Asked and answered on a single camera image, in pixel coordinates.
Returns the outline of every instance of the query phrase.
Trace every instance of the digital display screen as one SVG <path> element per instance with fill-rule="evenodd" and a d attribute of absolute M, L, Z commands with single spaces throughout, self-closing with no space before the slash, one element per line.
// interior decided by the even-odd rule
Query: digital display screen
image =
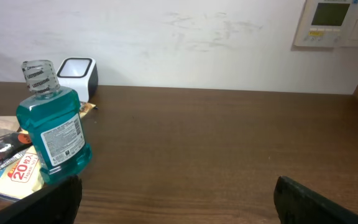
<path fill-rule="evenodd" d="M 319 3 L 312 26 L 342 26 L 350 4 Z"/>

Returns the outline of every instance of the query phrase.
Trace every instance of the blue mouthwash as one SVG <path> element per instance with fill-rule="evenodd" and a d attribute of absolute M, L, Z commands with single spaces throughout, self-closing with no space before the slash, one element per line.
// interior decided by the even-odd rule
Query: blue mouthwash
<path fill-rule="evenodd" d="M 78 114 L 77 92 L 59 85 L 51 61 L 23 62 L 22 71 L 35 95 L 20 103 L 16 116 L 40 157 L 42 178 L 53 184 L 80 173 L 91 160 L 92 151 Z"/>

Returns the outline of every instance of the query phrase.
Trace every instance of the bottle label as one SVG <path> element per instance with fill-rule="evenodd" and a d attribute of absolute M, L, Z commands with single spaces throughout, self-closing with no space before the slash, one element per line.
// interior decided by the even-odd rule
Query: bottle label
<path fill-rule="evenodd" d="M 23 62 L 22 71 L 27 87 L 31 92 L 45 93 L 60 86 L 51 61 Z"/>
<path fill-rule="evenodd" d="M 26 153 L 16 164 L 11 180 L 14 182 L 27 183 L 38 162 L 38 156 L 33 153 Z"/>
<path fill-rule="evenodd" d="M 56 128 L 41 133 L 41 138 L 53 166 L 73 157 L 85 145 L 78 113 Z"/>

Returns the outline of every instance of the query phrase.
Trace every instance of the yellow package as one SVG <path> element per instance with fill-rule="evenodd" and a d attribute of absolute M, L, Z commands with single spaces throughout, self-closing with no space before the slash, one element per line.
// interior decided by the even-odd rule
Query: yellow package
<path fill-rule="evenodd" d="M 17 201 L 42 188 L 41 163 L 31 146 L 19 162 L 0 170 L 0 198 Z"/>
<path fill-rule="evenodd" d="M 96 105 L 92 103 L 81 102 L 80 108 L 80 118 L 83 118 L 90 110 L 92 110 Z"/>

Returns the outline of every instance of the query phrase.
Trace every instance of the wall control panel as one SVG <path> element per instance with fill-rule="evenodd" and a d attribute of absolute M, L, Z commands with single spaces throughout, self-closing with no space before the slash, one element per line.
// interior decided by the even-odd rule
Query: wall control panel
<path fill-rule="evenodd" d="M 306 0 L 294 44 L 358 47 L 358 0 Z"/>

